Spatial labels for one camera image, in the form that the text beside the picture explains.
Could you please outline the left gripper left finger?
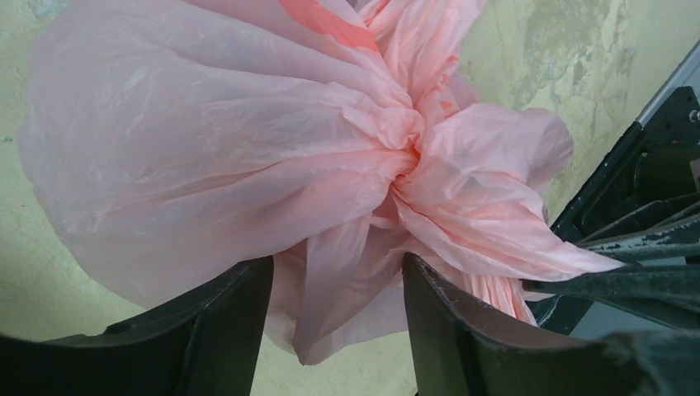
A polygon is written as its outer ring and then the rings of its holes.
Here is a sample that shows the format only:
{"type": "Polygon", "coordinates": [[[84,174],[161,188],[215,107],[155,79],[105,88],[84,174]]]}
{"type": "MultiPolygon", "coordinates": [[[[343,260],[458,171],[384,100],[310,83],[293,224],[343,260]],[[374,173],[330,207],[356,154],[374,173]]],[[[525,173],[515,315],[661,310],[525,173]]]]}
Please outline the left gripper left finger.
{"type": "Polygon", "coordinates": [[[247,395],[258,361],[273,260],[215,279],[104,332],[1,338],[4,395],[247,395]]]}

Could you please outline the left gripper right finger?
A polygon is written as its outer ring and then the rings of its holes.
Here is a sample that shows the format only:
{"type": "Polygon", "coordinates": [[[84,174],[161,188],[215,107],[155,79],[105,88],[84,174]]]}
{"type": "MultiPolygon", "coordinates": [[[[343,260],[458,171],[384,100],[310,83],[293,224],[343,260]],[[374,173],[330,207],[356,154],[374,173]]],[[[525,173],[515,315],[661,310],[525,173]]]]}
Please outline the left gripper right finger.
{"type": "Polygon", "coordinates": [[[696,395],[699,334],[587,341],[529,325],[459,289],[413,253],[404,302],[421,395],[696,395]]]}

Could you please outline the pink plastic bag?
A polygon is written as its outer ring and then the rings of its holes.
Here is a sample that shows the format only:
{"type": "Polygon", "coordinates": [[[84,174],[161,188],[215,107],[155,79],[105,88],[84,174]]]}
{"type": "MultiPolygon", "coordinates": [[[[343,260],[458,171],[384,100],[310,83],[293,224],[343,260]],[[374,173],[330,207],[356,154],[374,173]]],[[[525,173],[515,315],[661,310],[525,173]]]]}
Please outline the pink plastic bag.
{"type": "Polygon", "coordinates": [[[482,1],[73,1],[35,39],[22,165],[95,281],[150,309],[271,257],[267,332],[305,365],[407,328],[420,256],[528,324],[522,281],[619,262],[542,192],[573,142],[458,72],[482,1]]]}

